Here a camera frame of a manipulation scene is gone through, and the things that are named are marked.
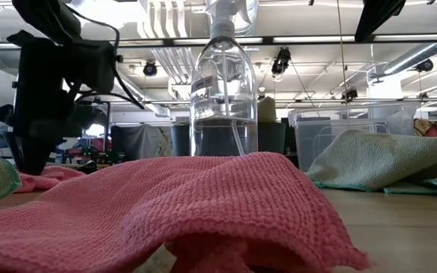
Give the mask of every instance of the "security camera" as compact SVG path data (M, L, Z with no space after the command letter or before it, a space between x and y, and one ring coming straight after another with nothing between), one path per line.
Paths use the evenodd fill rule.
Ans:
M154 77L158 73L158 68L156 68L156 62L153 60L146 61L146 65L144 66L143 73L147 77Z

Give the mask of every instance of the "wooden table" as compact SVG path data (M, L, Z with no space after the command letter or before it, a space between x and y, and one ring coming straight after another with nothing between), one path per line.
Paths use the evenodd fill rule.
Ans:
M369 273L437 273L437 197L324 190L354 244L377 266ZM14 194L0 209L18 206L40 193ZM335 273L355 272L337 268Z

